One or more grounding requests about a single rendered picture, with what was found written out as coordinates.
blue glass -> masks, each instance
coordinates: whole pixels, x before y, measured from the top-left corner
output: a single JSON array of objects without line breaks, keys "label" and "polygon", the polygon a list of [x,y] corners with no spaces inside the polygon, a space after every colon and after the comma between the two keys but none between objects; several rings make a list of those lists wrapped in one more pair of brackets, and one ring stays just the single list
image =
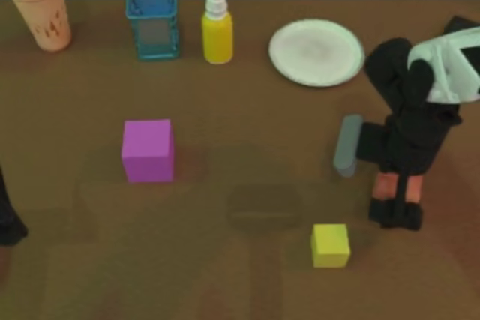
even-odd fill
[{"label": "blue glass", "polygon": [[140,60],[164,60],[179,56],[177,0],[126,0]]}]

plate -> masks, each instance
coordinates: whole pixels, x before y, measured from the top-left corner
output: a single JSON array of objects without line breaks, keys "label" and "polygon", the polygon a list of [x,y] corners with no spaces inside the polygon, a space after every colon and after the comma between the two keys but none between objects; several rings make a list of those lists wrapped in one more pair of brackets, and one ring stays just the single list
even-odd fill
[{"label": "plate", "polygon": [[271,62],[287,79],[313,87],[340,85],[363,67],[365,52],[347,28],[321,19],[292,22],[270,40]]}]

robotic hand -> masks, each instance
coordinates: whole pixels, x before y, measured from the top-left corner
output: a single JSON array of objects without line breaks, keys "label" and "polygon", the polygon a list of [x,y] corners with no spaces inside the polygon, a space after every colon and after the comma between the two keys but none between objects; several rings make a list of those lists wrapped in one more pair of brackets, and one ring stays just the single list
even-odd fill
[{"label": "robotic hand", "polygon": [[384,228],[421,228],[422,176],[449,130],[461,124],[460,104],[480,99],[480,25],[454,18],[445,32],[416,46],[403,38],[380,44],[364,69],[391,114],[384,125],[357,118],[357,136],[344,120],[340,132],[335,159],[349,136],[356,159],[379,166],[369,218]]},{"label": "robotic hand", "polygon": [[28,233],[25,224],[11,206],[0,171],[0,247],[17,245]]}]

table surface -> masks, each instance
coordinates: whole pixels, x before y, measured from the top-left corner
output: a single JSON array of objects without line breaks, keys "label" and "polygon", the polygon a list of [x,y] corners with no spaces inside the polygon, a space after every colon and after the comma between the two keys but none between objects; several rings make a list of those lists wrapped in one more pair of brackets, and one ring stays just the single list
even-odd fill
[{"label": "table surface", "polygon": [[[231,1],[236,54],[218,67],[201,56],[202,1],[180,1],[181,58],[154,63],[136,60],[122,1],[67,5],[74,42],[48,55],[0,1],[0,156],[31,230],[2,250],[2,318],[480,319],[480,105],[462,108],[426,176],[424,228],[383,231],[367,221],[375,166],[343,179],[332,159],[342,117],[381,121],[385,104],[364,74],[330,89],[288,82],[266,51],[301,18],[344,24],[366,52],[417,42],[453,15],[480,20],[479,1]],[[126,184],[123,122],[147,118],[172,119],[172,184]],[[295,194],[302,225],[232,229],[226,203],[245,191]],[[347,268],[312,268],[314,223],[349,226]]]}]

purple cube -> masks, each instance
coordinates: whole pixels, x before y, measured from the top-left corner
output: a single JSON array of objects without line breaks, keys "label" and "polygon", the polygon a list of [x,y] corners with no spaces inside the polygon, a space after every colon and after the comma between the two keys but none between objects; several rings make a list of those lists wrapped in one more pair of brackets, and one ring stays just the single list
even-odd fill
[{"label": "purple cube", "polygon": [[121,149],[129,183],[173,181],[173,132],[169,119],[126,121]]}]

